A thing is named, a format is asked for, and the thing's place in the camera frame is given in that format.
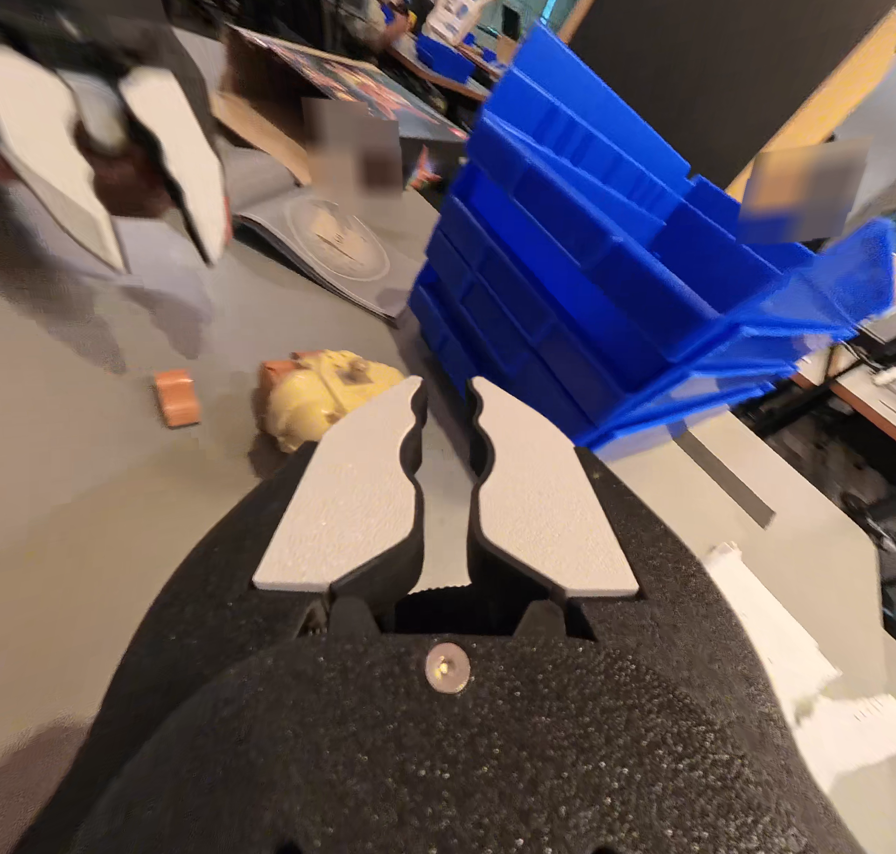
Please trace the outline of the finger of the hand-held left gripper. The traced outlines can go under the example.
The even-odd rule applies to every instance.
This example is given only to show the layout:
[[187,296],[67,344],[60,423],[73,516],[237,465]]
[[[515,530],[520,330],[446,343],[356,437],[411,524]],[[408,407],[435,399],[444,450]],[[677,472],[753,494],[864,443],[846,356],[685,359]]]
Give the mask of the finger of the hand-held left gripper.
[[118,88],[133,117],[159,145],[202,258],[216,265],[230,232],[225,176],[178,80],[164,68],[135,68]]
[[127,271],[117,233],[78,148],[73,93],[55,73],[12,48],[1,49],[2,156],[56,223],[119,273]]

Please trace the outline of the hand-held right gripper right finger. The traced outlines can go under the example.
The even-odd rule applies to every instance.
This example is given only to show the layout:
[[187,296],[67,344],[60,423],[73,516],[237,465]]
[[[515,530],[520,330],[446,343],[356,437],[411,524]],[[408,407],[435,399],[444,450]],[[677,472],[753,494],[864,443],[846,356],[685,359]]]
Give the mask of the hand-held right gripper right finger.
[[474,583],[517,582],[556,602],[630,599],[633,568],[573,441],[483,377],[467,382],[468,571]]

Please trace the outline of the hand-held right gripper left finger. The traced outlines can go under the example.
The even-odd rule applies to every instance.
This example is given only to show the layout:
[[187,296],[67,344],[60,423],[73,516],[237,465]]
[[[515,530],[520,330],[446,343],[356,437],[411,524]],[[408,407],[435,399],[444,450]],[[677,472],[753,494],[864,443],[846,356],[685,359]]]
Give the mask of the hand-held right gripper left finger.
[[411,376],[329,430],[274,531],[253,585],[332,599],[401,599],[424,560],[427,390]]

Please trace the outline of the tan brick model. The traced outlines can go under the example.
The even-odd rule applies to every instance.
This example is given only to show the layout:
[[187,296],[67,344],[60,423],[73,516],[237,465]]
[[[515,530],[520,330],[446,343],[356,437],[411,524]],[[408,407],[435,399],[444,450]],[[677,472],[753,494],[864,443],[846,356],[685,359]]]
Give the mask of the tan brick model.
[[302,351],[288,358],[300,367],[274,389],[265,412],[255,395],[260,430],[286,455],[318,443],[342,418],[405,379],[397,368],[352,351]]

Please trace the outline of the small brown brick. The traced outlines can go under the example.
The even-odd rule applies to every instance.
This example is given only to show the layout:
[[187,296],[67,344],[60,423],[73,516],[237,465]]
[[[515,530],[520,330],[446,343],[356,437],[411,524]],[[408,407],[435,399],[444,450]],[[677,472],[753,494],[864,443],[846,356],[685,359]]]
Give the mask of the small brown brick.
[[201,405],[195,382],[185,369],[156,372],[153,383],[161,417],[167,428],[190,427],[201,422]]

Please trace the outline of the stack of blue plastic bins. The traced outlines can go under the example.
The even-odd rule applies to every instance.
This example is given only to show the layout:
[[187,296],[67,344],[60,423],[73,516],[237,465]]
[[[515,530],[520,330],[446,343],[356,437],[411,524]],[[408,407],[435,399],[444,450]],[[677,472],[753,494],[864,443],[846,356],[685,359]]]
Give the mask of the stack of blue plastic bins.
[[409,311],[455,388],[487,378],[577,445],[763,397],[892,303],[891,221],[820,252],[742,243],[739,203],[544,25],[467,155]]

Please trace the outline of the grey desk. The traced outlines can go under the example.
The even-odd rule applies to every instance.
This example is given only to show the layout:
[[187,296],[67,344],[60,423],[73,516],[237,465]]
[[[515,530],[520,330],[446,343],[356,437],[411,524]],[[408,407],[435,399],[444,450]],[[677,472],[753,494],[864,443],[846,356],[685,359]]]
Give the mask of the grey desk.
[[[148,245],[136,278],[65,253],[30,195],[2,197],[2,852],[55,852],[70,821],[38,823],[86,742],[140,621],[188,552],[275,473],[250,396],[266,357],[338,344],[427,380],[420,588],[467,580],[473,476],[462,399],[411,320],[397,332],[250,245],[207,271],[180,231],[126,227]],[[156,372],[194,379],[201,422],[165,426]],[[882,729],[889,755],[855,730],[825,755],[823,789],[868,852],[894,852],[894,641],[882,628],[868,538],[730,416],[611,463],[705,561],[716,544],[744,562],[839,670],[799,703],[844,700]]]

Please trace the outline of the printed cardboard box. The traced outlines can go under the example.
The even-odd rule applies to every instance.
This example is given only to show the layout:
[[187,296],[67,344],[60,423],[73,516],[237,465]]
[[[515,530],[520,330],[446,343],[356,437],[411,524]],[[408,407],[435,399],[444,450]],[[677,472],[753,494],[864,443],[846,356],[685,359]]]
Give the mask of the printed cardboard box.
[[229,24],[212,115],[231,133],[274,157],[300,185],[311,181],[303,102],[356,102],[398,127],[406,185],[445,189],[465,163],[467,134],[377,66]]

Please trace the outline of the grey instruction booklet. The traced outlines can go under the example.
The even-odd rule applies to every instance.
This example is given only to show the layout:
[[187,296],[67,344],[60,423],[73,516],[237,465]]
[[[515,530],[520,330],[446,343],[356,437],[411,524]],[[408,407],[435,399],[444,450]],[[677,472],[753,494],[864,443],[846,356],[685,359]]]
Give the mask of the grey instruction booklet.
[[313,188],[292,187],[234,209],[234,224],[330,293],[396,326],[420,265],[359,216]]

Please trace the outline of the blue plastic bin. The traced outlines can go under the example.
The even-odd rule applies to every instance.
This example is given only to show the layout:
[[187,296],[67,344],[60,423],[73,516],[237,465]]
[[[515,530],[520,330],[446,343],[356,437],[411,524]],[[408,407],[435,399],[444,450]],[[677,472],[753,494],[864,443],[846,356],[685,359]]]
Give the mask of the blue plastic bin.
[[416,39],[416,56],[433,74],[460,85],[466,85],[474,72],[473,62],[463,53],[423,33]]

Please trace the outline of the white and blue carton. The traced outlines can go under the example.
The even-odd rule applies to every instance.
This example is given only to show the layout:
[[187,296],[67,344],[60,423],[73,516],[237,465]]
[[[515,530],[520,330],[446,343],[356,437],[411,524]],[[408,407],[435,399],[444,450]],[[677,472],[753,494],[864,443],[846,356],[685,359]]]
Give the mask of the white and blue carton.
[[439,0],[425,21],[422,34],[451,47],[461,44],[496,0]]

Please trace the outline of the black board with wooden edge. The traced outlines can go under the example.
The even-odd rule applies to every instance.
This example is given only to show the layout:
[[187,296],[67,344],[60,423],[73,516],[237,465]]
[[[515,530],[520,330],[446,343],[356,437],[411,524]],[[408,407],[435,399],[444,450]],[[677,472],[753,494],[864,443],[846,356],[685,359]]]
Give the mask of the black board with wooden edge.
[[822,143],[886,76],[895,0],[578,0],[559,36],[691,169]]

